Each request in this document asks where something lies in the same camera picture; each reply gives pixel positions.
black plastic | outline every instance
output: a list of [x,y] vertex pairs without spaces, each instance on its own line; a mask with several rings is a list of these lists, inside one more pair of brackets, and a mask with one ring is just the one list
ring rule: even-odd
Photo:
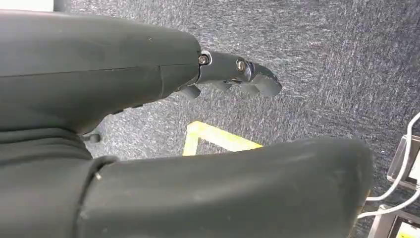
[[346,238],[372,181],[370,150],[308,139],[251,151],[117,162],[86,195],[80,238]]
[[0,32],[0,131],[85,134],[106,115],[167,97],[199,73],[200,45],[173,29],[0,10]]

screw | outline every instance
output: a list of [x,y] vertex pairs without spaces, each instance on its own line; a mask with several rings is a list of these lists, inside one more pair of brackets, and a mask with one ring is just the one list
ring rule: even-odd
[[246,65],[245,62],[242,59],[238,59],[238,61],[236,61],[236,69],[239,72],[243,72],[245,71]]
[[207,57],[206,55],[202,55],[202,56],[198,57],[198,63],[201,64],[201,65],[208,64],[209,63],[209,57]]

yellow floor marking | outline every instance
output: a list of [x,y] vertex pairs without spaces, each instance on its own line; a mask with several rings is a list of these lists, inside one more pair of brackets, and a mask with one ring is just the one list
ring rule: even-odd
[[187,138],[185,139],[183,156],[196,155],[199,138],[216,144],[228,151],[251,150],[262,147],[262,145],[240,136],[201,121],[195,121],[187,126]]

white cable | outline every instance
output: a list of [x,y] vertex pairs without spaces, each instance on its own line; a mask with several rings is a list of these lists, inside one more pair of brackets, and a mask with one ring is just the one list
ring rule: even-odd
[[[384,198],[389,196],[395,190],[398,183],[401,181],[401,178],[402,178],[403,174],[405,173],[407,163],[408,163],[408,159],[409,159],[409,155],[410,155],[413,125],[419,119],[420,119],[420,113],[418,113],[410,121],[410,123],[408,123],[407,137],[406,137],[406,142],[407,143],[406,143],[406,151],[405,151],[405,154],[404,154],[404,160],[403,160],[403,164],[401,166],[400,172],[398,173],[398,176],[395,179],[394,183],[391,185],[391,187],[388,189],[388,191],[386,193],[384,193],[382,196],[368,197],[366,199],[366,201],[380,201],[380,200],[383,200]],[[375,212],[364,212],[364,213],[360,214],[357,218],[360,219],[360,218],[368,217],[368,216],[378,216],[378,215],[388,214],[388,213],[395,212],[395,211],[398,211],[400,209],[403,209],[403,208],[407,207],[408,205],[412,204],[415,200],[417,200],[420,197],[420,184],[419,183],[420,183],[420,181],[418,181],[418,184],[416,186],[416,192],[413,194],[413,196],[410,197],[407,201],[401,203],[400,205],[395,206],[395,207],[391,207],[391,208],[385,209],[385,210],[375,211]]]
[[391,212],[398,211],[398,210],[403,209],[403,208],[407,207],[408,205],[412,204],[419,197],[420,197],[420,188],[417,188],[414,195],[412,197],[410,197],[410,199],[408,199],[407,201],[401,203],[400,205],[395,206],[395,207],[391,207],[389,209],[376,211],[376,212],[364,212],[364,213],[360,214],[357,217],[357,219],[360,219],[360,218],[363,218],[363,217],[368,217],[368,216],[378,216],[378,215],[383,215],[383,214],[388,214],[388,213],[391,213]]
[[413,125],[419,119],[420,119],[420,113],[418,113],[416,116],[414,116],[414,118],[410,121],[410,123],[408,123],[408,126],[407,126],[407,136],[406,136],[406,151],[405,151],[405,154],[404,154],[403,164],[401,165],[400,172],[398,173],[397,177],[395,178],[395,181],[392,183],[392,185],[390,186],[390,188],[388,189],[388,191],[386,193],[384,193],[383,195],[381,195],[379,197],[368,197],[366,199],[366,201],[381,201],[381,200],[385,199],[391,193],[394,192],[395,188],[400,183],[400,181],[403,178],[403,175],[404,175],[404,173],[406,171],[408,160],[409,160],[409,156],[410,156]]

